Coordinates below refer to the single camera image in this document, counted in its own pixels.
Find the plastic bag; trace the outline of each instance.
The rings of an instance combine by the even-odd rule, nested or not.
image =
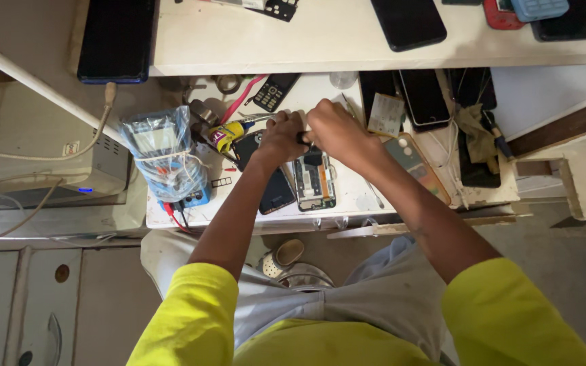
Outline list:
[[[207,168],[195,155],[189,122],[187,105],[121,122],[135,164],[160,201],[178,202],[207,185]]]

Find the shoe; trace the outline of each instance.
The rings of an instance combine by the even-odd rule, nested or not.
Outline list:
[[[304,243],[298,239],[291,239],[284,242],[277,248],[277,251],[269,251],[259,260],[257,271],[264,273],[270,278],[276,278],[283,271],[292,267],[304,252]]]

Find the concrete floor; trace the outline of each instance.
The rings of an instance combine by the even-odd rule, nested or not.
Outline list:
[[[549,227],[567,218],[566,204],[531,205],[534,216],[518,218],[512,225],[477,227],[497,250],[519,264],[535,285],[561,312],[586,342],[586,239],[552,238]],[[390,244],[393,237],[328,240],[327,232],[264,236],[266,247],[289,238],[305,243],[301,262],[325,271],[342,284],[362,260]],[[453,348],[445,346],[452,358]]]

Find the white table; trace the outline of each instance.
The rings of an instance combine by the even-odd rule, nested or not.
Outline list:
[[[151,76],[585,64],[586,40],[488,26],[483,6],[435,0],[447,39],[390,50],[370,0],[301,0],[287,23],[200,0],[161,1]]]
[[[257,83],[249,96],[252,96],[261,87],[265,80]],[[212,109],[214,106],[220,109],[220,112],[229,106],[237,97],[240,96],[245,88],[246,82],[243,83],[240,90],[231,95],[222,95],[216,89],[216,86],[208,78],[200,78],[197,84],[206,84],[206,89],[197,89],[191,93],[190,99],[200,99],[205,101]],[[362,97],[359,83],[348,90],[342,90],[356,109],[359,119],[363,121]],[[341,90],[334,88],[329,81],[329,74],[303,74],[297,81],[297,84],[291,89],[289,95],[282,101],[280,109],[287,111],[309,111],[322,98],[329,98],[334,101],[342,101],[340,96]],[[242,105],[238,112],[242,113],[263,113],[263,109],[250,103],[247,106]],[[234,113],[230,121],[241,118],[238,113]],[[255,125],[250,131],[264,128],[265,122]],[[426,158],[433,162],[442,162],[446,158],[444,151],[437,145],[435,140],[428,134],[416,135],[412,132],[410,122],[406,121],[404,131],[411,133],[413,139],[418,144],[419,148],[425,154]],[[448,129],[441,129],[435,132],[435,136],[443,142],[444,146],[448,146]],[[225,168],[233,167],[233,165],[226,160],[220,158],[217,154],[211,153],[207,147],[200,148],[201,151],[207,151],[202,155],[202,160],[210,164],[210,179],[218,179],[230,177],[232,184],[229,186],[218,187],[212,190],[212,200],[205,205],[187,209],[185,211],[188,217],[188,222],[191,227],[204,227],[209,224],[220,206],[223,204],[225,198],[230,194],[234,184],[238,181],[241,173],[227,172]],[[380,216],[384,214],[394,214],[395,210],[382,196],[382,201],[385,204],[384,209],[380,209],[376,203],[376,199],[372,195],[370,189],[365,184],[361,176],[356,174],[353,170],[345,167],[337,160],[331,160],[332,165],[336,169],[337,178],[334,182],[334,187],[337,194],[336,207],[316,210],[310,212],[299,212],[297,204],[290,204],[280,210],[269,213],[268,215],[261,215],[257,213],[255,228],[256,231],[263,230],[268,232],[294,232],[302,230],[313,230],[313,225],[317,219],[321,219],[321,227],[336,227],[335,221],[342,221],[344,217],[351,220],[360,220],[369,216]],[[451,163],[455,164],[456,171],[458,168],[458,152],[452,154]],[[501,187],[497,189],[483,189],[483,188],[469,188],[466,187],[466,196],[469,204],[476,205],[493,205],[518,201],[517,185],[514,180],[514,172],[511,164],[509,164],[502,156],[500,156],[501,168]],[[435,173],[442,181],[445,189],[452,196],[452,207],[457,208],[461,205],[460,197],[456,194],[449,175],[446,169],[436,169]],[[156,199],[150,194],[148,195],[148,202],[146,207],[146,225],[153,229],[176,227],[175,223],[171,221],[166,212],[164,212],[157,203]]]

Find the yellow sleeve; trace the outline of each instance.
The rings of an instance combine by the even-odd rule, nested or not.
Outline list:
[[[221,267],[181,267],[127,365],[231,365],[238,291],[236,280]]]
[[[513,262],[461,272],[442,300],[460,364],[586,365],[586,345]]]

